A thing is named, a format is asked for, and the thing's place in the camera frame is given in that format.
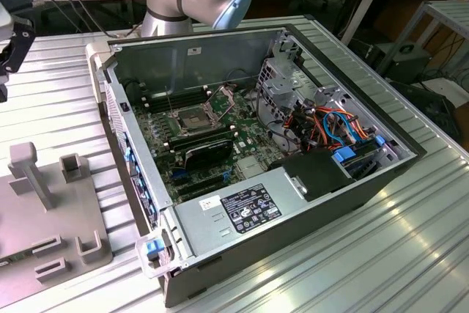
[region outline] blue clip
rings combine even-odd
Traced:
[[[384,143],[386,143],[386,140],[380,136],[380,135],[377,135],[374,140],[376,141],[376,143],[378,143],[380,145],[380,147],[382,147],[384,145]]]
[[[147,242],[147,254],[156,254],[162,250],[164,250],[163,239],[157,238],[156,240]]]
[[[127,149],[125,150],[125,154],[124,154],[124,159],[125,161],[129,161],[130,160],[130,154],[132,153],[132,149],[130,147],[127,147]]]
[[[334,151],[334,157],[339,163],[355,157],[356,154],[350,147],[342,147]]]

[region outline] aluminum table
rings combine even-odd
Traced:
[[[428,151],[355,212],[246,268],[169,312],[469,311],[469,154],[315,21],[292,23]],[[196,27],[197,31],[208,29]],[[139,236],[104,136],[84,55],[100,34],[37,38],[0,105],[0,172],[8,145],[33,141],[41,163],[90,160],[113,261],[5,312],[164,312],[158,281],[141,272]],[[306,62],[320,81],[327,75]]]

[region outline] power supply label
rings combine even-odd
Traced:
[[[261,183],[222,198],[221,204],[240,234],[281,216],[276,203]]]

